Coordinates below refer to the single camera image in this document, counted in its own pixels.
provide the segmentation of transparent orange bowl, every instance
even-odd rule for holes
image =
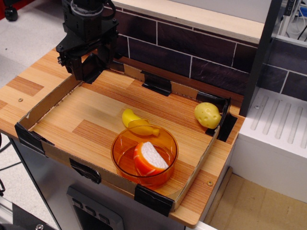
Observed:
[[[140,142],[151,142],[168,164],[163,172],[141,176],[135,168],[133,154]],[[172,176],[178,158],[178,144],[174,136],[162,127],[151,125],[147,120],[131,121],[129,127],[113,141],[111,156],[118,175],[150,189],[162,186]]]

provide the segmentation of yellow banana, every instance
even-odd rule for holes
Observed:
[[[123,114],[121,115],[121,119],[123,120],[124,125],[128,128],[130,121],[140,120],[141,118],[136,116],[132,109],[125,109]]]
[[[142,136],[159,135],[159,129],[150,126],[150,123],[136,116],[132,109],[126,109],[121,116],[124,125],[131,129],[132,132]]]

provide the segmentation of orange slice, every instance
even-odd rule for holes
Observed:
[[[168,164],[160,156],[151,142],[141,142],[133,154],[135,168],[141,176],[153,176],[168,168]]]

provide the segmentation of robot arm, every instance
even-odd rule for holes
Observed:
[[[102,16],[104,4],[111,7],[111,15]],[[62,0],[62,6],[67,35],[56,47],[58,61],[77,80],[92,83],[113,61],[118,37],[115,6],[111,0]]]

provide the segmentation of yellow potato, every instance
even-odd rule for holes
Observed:
[[[207,128],[216,128],[222,118],[219,109],[209,102],[198,104],[195,107],[194,114],[199,123]]]

